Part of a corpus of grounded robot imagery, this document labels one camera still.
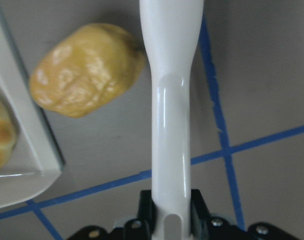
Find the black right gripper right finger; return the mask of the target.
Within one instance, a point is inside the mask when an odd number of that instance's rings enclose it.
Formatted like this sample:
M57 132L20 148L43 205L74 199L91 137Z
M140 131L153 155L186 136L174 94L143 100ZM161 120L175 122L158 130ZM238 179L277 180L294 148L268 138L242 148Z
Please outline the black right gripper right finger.
M195 240L298 240L267 222L257 222L247 230L212 215L198 189L191 190L191 233Z

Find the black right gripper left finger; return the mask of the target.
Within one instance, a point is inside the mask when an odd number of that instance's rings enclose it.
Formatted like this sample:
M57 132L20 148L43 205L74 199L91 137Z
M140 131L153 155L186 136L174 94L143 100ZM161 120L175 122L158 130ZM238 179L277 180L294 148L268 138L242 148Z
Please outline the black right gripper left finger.
M104 228L89 225L81 228L69 240L151 240L155 229L156 209L150 190L140 192L137 215L107 232Z

